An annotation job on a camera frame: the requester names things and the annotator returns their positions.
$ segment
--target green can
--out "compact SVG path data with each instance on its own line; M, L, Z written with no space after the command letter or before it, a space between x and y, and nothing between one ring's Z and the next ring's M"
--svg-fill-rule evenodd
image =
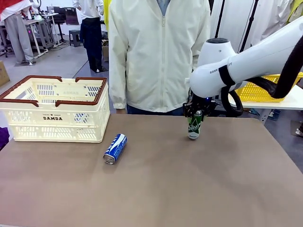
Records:
M202 111L197 111L192 118L188 118L188 137L191 140L198 139L201 130L201 122L203 118Z

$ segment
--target hand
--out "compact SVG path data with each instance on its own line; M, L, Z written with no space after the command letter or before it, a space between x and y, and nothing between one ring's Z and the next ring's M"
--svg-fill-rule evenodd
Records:
M117 114L127 114L126 109L116 109Z

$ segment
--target yellow garment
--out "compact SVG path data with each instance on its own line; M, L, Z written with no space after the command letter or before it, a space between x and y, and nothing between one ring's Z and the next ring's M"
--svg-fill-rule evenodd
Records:
M298 9L298 7L303 3L303 0L294 0L293 3L292 3L292 11L289 15L289 18L288 18L288 22L289 22L289 19L290 17L293 15L293 13Z
M109 31L109 4L112 0L104 0L104 23L106 25L106 30Z

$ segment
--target stool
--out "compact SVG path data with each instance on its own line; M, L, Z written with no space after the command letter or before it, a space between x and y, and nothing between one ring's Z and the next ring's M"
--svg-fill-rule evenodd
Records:
M74 44L74 47L80 46L80 30L70 30L70 46Z

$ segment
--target yellow plastic crate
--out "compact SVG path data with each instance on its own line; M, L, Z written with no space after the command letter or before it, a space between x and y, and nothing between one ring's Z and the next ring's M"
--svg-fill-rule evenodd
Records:
M277 75L269 75L263 76L274 83L278 83L280 78L280 74ZM300 72L293 87L299 82L299 80L303 78L303 73ZM245 87L239 88L236 90L238 96L243 102L257 102L257 103L279 103L283 101L285 98L275 99L272 98L268 92L253 83L248 83Z

